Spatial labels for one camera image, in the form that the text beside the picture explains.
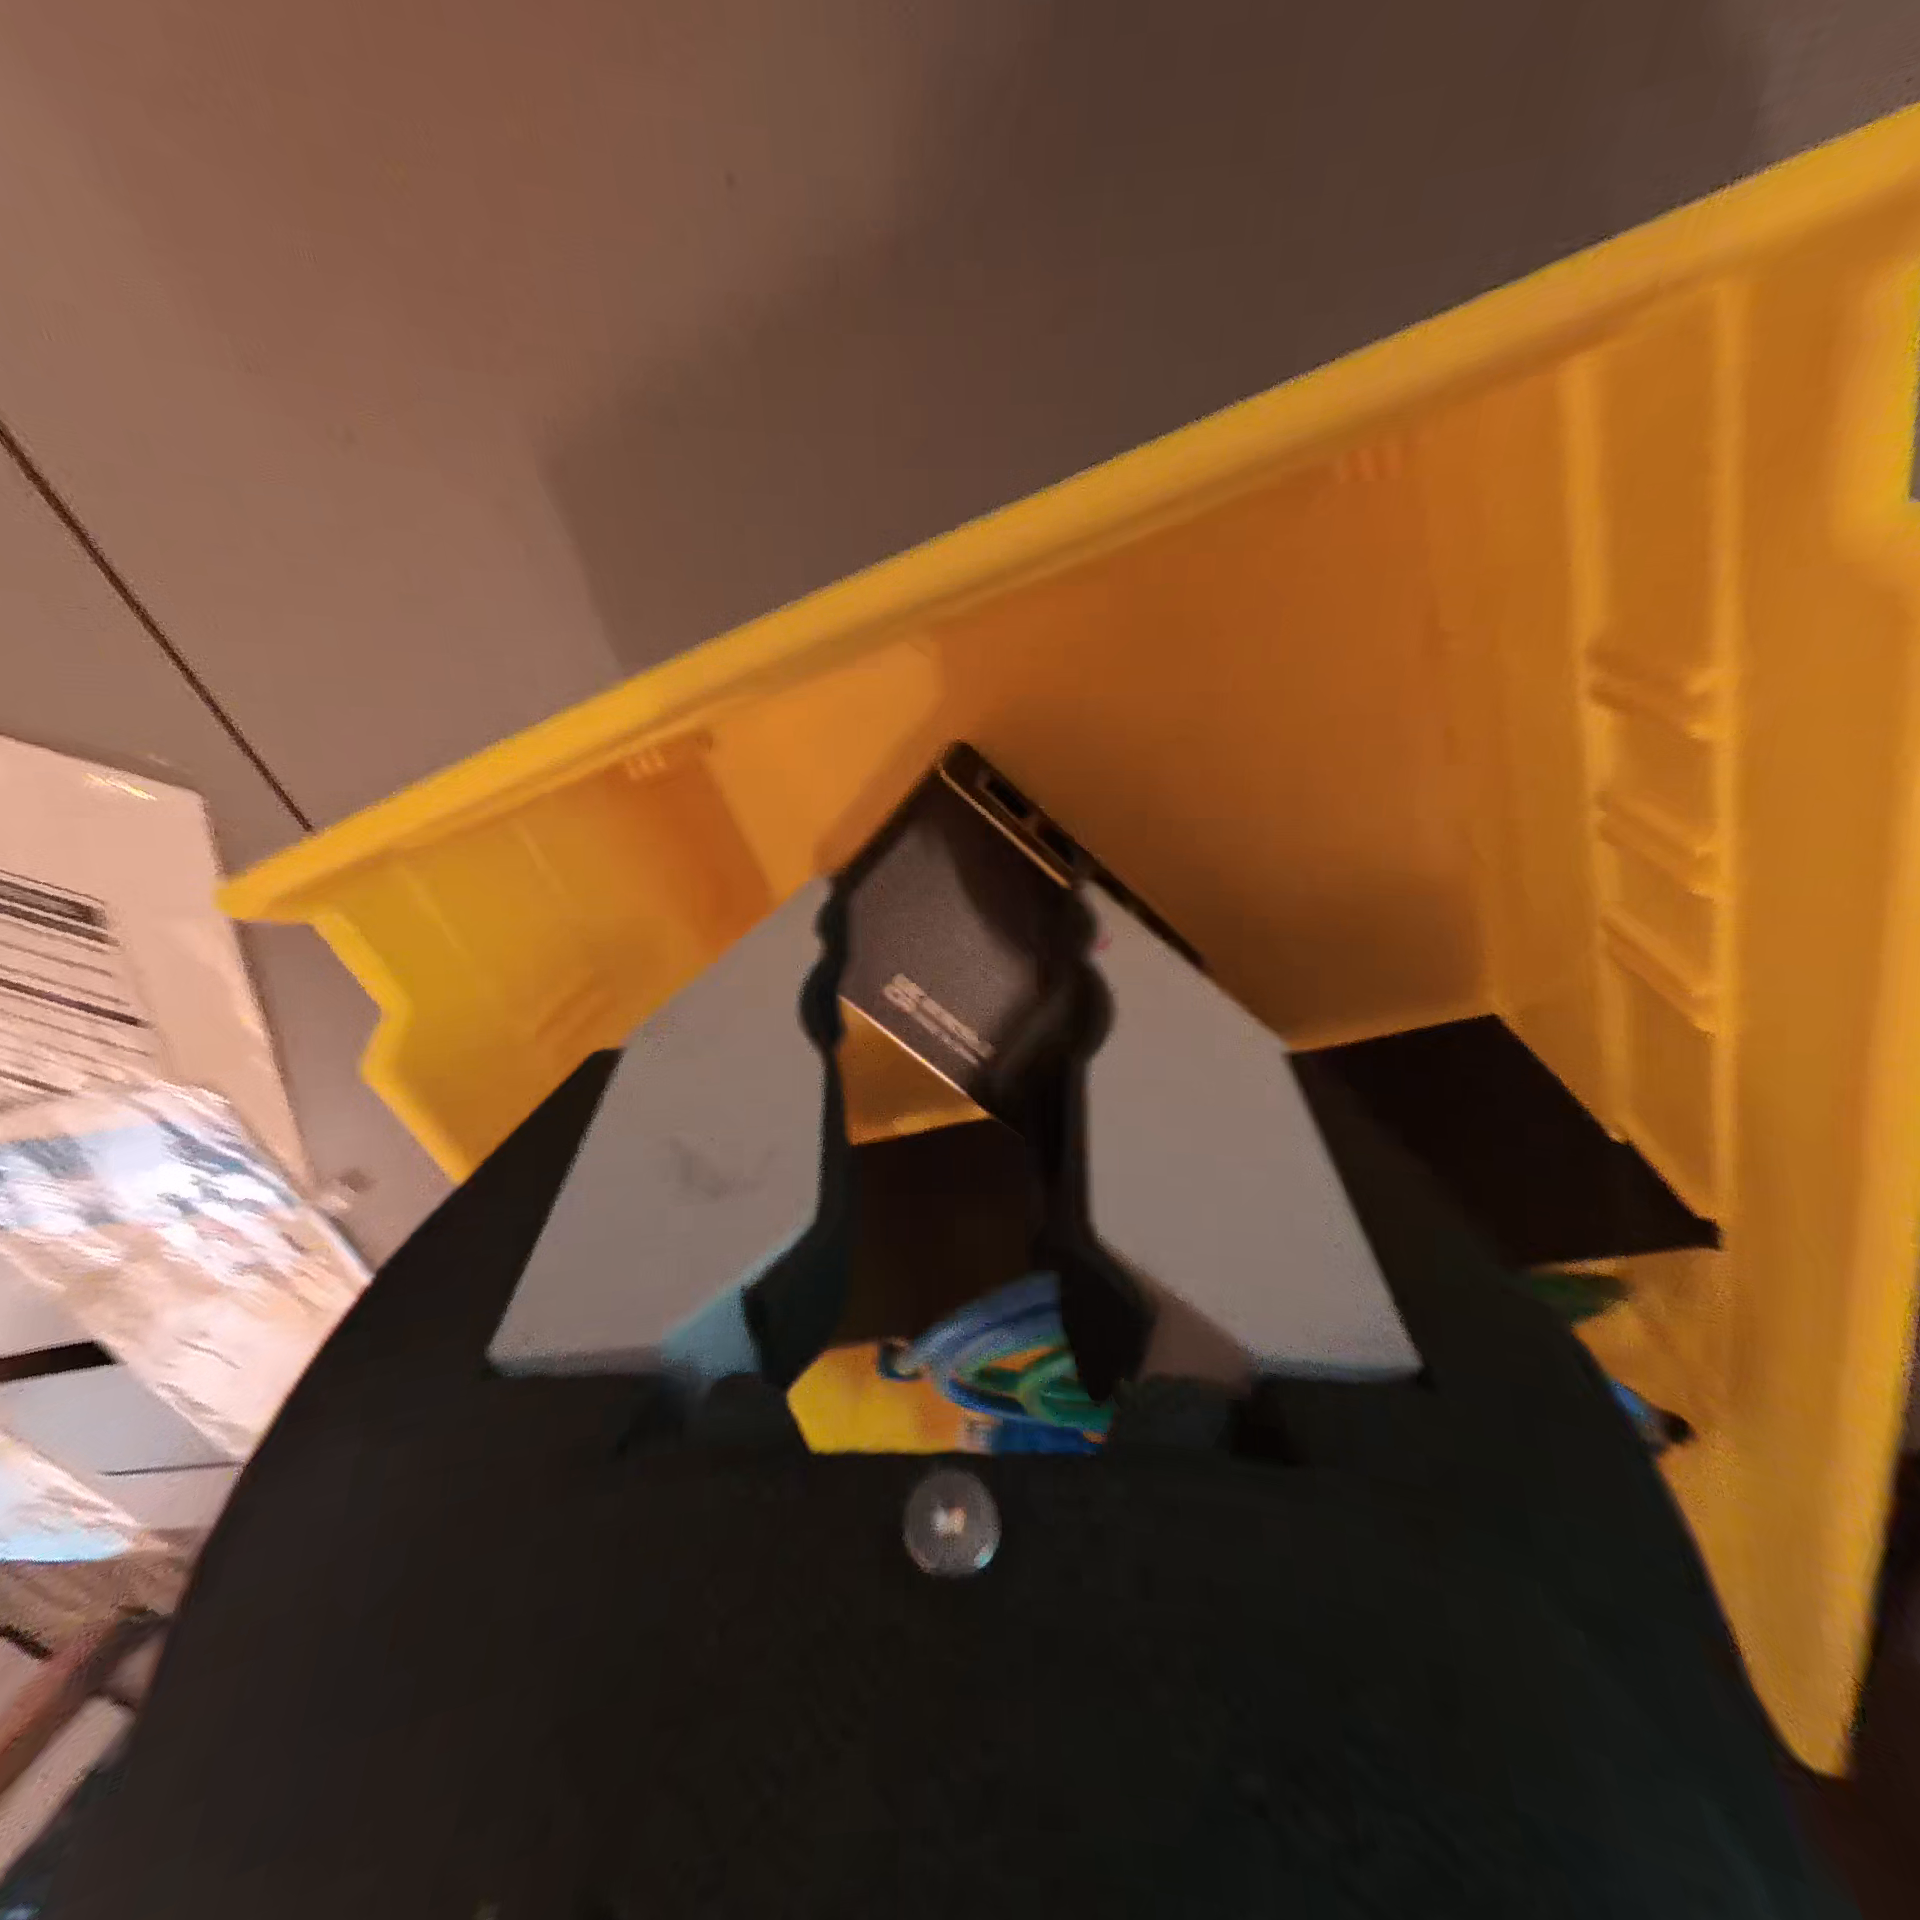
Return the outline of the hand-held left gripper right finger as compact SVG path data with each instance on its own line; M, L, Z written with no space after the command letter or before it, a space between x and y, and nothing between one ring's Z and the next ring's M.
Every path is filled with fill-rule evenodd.
M1411 1383L1423 1357L1287 1045L1095 885L1038 922L1033 1260L1091 1400Z

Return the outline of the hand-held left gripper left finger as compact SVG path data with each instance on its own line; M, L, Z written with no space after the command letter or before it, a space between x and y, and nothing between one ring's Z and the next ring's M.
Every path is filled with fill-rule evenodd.
M846 907L807 881L622 1049L489 1345L504 1376L790 1386L846 1298Z

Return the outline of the black network switch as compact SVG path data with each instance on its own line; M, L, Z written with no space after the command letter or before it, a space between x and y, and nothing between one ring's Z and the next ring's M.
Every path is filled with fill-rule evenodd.
M844 1007L998 1122L1020 1117L1056 1043L1047 953L1062 898L1100 891L1206 969L1148 898L967 740L948 743L844 881Z

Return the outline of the yellow plastic bin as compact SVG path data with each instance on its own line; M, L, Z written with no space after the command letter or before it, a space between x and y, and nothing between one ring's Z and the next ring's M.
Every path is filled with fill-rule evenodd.
M229 880L451 1176L952 738L1295 1043L1502 1018L1722 1231L1590 1338L1848 1761L1915 1327L1919 115L751 621Z

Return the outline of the clear plastic bag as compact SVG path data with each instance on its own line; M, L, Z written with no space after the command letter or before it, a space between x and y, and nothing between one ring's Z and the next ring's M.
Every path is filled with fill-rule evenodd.
M217 1092L6 1084L6 1559L96 1564L229 1502L371 1279Z

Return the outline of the white labelled box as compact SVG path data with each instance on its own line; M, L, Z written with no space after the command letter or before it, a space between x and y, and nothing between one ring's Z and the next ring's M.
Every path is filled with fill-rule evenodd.
M219 907L223 868L192 791L2 743L6 1104L109 1085L222 1094L310 1173L276 1039Z

